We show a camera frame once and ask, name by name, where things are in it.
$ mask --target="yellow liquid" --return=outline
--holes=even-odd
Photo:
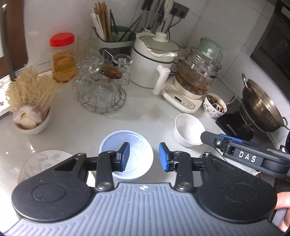
[[[58,52],[52,57],[53,78],[58,83],[66,83],[76,75],[73,54],[68,51]]]

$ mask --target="plastic jar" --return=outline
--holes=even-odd
[[[59,33],[50,38],[52,74],[58,83],[66,83],[76,75],[72,33]]]

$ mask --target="black label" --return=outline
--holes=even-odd
[[[261,166],[264,160],[262,157],[250,154],[245,151],[241,151],[240,149],[237,149],[237,148],[235,148],[233,156],[245,162],[252,163],[256,166]]]

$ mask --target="lid knob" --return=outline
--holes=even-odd
[[[166,42],[168,42],[166,37],[167,37],[167,34],[162,33],[162,32],[156,32],[156,35],[155,35],[155,37],[153,37],[153,39],[155,41],[158,41],[158,42],[166,43]]]

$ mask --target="garlic bulb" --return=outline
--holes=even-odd
[[[25,129],[33,129],[42,123],[42,114],[36,106],[25,105],[13,114],[13,122]]]

